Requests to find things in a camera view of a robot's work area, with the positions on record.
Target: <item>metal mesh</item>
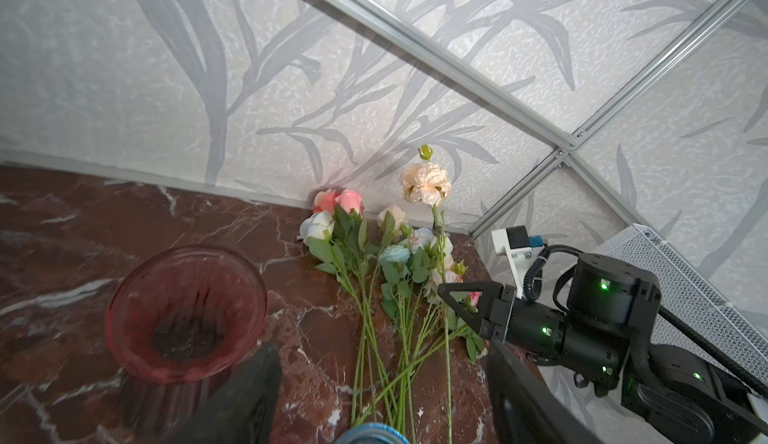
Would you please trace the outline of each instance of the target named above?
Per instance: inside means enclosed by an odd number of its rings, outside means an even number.
[[[768,385],[768,341],[653,229],[635,224],[595,252],[656,274],[664,307]],[[656,319],[651,342],[682,347],[723,369],[662,318]]]

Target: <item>marble tabletop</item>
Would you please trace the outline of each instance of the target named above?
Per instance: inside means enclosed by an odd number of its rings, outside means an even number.
[[[193,243],[243,254],[269,309],[260,343],[280,349],[273,442],[333,442],[350,424],[358,314],[296,241],[306,209],[105,180],[0,168],[0,436],[4,442],[129,442],[120,433],[123,371],[104,341],[104,311],[133,267]],[[452,235],[467,279],[488,279],[469,237]],[[382,342],[394,329],[375,315]],[[454,342],[454,442],[497,442],[485,372]],[[394,352],[386,353],[394,359]],[[446,442],[445,356],[414,389],[419,442]]]

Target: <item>leaf pattern wallpaper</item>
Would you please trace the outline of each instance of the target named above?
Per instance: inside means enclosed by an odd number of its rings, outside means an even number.
[[[409,20],[399,0],[376,1]],[[414,25],[496,84],[535,75],[536,81],[516,96],[568,132],[688,25],[681,20],[630,39],[675,13],[632,10],[648,0],[440,1],[451,7],[437,8]],[[696,17],[705,9],[690,13]]]
[[[630,39],[672,13],[626,10],[647,0],[380,1],[565,130],[685,26]],[[0,3],[0,148],[376,211],[428,142],[458,229],[552,151],[318,0]]]
[[[715,0],[376,0],[574,131]],[[0,0],[0,157],[80,161],[296,206],[350,187],[378,212],[427,142],[469,228],[552,148],[318,0]],[[754,0],[583,154],[768,332],[768,0]],[[428,212],[400,204],[412,217]],[[624,227],[567,167],[494,227],[592,249]],[[490,236],[476,245],[511,279]],[[568,257],[544,276],[544,302]],[[663,442],[569,372],[552,392],[604,442]]]

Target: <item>pink rose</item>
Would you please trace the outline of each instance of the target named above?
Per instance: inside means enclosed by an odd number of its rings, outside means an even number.
[[[336,210],[336,198],[338,196],[339,194],[333,189],[318,192],[315,195],[315,206],[312,208],[312,212],[318,213],[325,210],[333,215],[333,212]]]
[[[337,198],[336,203],[347,213],[354,210],[358,215],[362,215],[362,196],[354,190],[345,190]]]

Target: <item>white rose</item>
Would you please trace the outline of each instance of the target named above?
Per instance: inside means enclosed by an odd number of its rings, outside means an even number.
[[[333,233],[333,224],[333,218],[328,212],[323,210],[313,214],[312,217],[301,223],[297,239],[303,240],[304,244],[306,244],[307,237],[330,240]]]
[[[446,271],[453,270],[453,256],[451,254],[447,253],[442,263],[446,267]]]
[[[427,247],[435,240],[435,234],[432,229],[428,227],[419,227],[411,232],[403,242],[411,250],[411,254],[415,254],[420,247]]]
[[[398,206],[390,206],[381,211],[379,214],[379,228],[381,229],[384,229],[384,219],[386,218],[387,212],[395,218],[395,231],[398,235],[402,234],[401,228],[408,224],[408,216],[406,216],[406,212]]]
[[[451,270],[446,270],[446,283],[462,282],[462,277]],[[427,298],[427,302],[430,304],[440,304],[442,297],[437,295],[437,288],[442,284],[442,276],[437,269],[432,269],[429,272],[429,278],[424,285],[424,296]]]
[[[400,177],[404,198],[413,203],[439,206],[451,194],[448,171],[436,163],[420,162],[406,167]]]
[[[446,233],[444,233],[443,235],[446,236],[446,249],[445,249],[446,255],[449,255],[451,252],[453,252],[453,242],[451,242],[451,238],[448,237],[448,235]],[[434,250],[437,250],[437,239],[433,240],[432,244],[430,244],[430,246]]]

